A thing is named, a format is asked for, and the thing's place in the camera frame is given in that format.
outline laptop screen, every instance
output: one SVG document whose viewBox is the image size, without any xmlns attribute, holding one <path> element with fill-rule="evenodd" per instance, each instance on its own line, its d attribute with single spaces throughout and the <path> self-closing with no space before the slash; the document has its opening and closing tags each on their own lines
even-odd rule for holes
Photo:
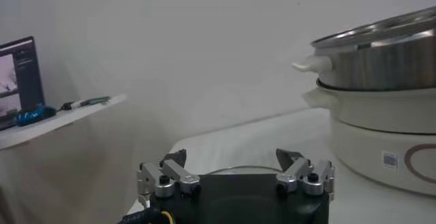
<svg viewBox="0 0 436 224">
<path fill-rule="evenodd" d="M 32 37 L 0 46 L 0 121 L 44 104 Z"/>
</svg>

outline white wall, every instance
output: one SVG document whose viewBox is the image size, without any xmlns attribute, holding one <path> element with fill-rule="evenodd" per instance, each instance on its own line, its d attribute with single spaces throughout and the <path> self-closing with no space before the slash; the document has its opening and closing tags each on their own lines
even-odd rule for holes
<svg viewBox="0 0 436 224">
<path fill-rule="evenodd" d="M 59 222 L 62 215 L 62 223 L 113 223 L 131 204 L 139 161 L 158 160 L 183 137 L 304 107 L 300 94 L 315 76 L 292 71 L 290 62 L 311 53 L 311 40 L 435 4 L 0 2 L 0 42 L 36 37 L 49 103 L 129 95 L 124 105 L 0 153 L 9 171 L 2 187 L 18 193 L 32 223 Z M 32 190 L 35 184 L 45 196 Z"/>
</svg>

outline white shelf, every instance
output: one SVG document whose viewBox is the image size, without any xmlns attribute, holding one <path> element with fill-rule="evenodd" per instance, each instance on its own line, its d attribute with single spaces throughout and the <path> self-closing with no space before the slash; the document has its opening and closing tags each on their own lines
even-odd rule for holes
<svg viewBox="0 0 436 224">
<path fill-rule="evenodd" d="M 60 111 L 56 116 L 38 123 L 30 124 L 24 127 L 11 127 L 9 129 L 0 131 L 0 150 L 28 142 L 33 138 L 71 124 L 74 121 L 80 120 L 100 110 L 109 108 L 126 99 L 126 95 L 118 95 L 112 97 L 107 103 L 85 106 L 83 108 L 76 108 L 75 110 L 70 111 Z"/>
</svg>

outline blue object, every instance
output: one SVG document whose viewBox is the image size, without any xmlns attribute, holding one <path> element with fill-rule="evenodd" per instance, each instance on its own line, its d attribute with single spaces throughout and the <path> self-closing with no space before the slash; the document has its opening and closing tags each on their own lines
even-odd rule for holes
<svg viewBox="0 0 436 224">
<path fill-rule="evenodd" d="M 22 127 L 56 115 L 56 109 L 49 106 L 37 106 L 32 110 L 20 111 L 15 116 L 15 125 Z"/>
</svg>

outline white pot handle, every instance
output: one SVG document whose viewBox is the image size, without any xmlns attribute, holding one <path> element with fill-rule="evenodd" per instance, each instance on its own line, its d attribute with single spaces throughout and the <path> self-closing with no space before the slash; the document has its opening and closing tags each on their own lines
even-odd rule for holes
<svg viewBox="0 0 436 224">
<path fill-rule="evenodd" d="M 333 111 L 339 105 L 339 100 L 336 96 L 318 88 L 303 94 L 302 98 L 311 108 L 325 108 Z"/>
<path fill-rule="evenodd" d="M 308 56 L 304 61 L 292 63 L 292 67 L 298 71 L 312 71 L 315 73 L 322 73 L 325 71 L 332 71 L 332 60 L 327 56 Z"/>
</svg>

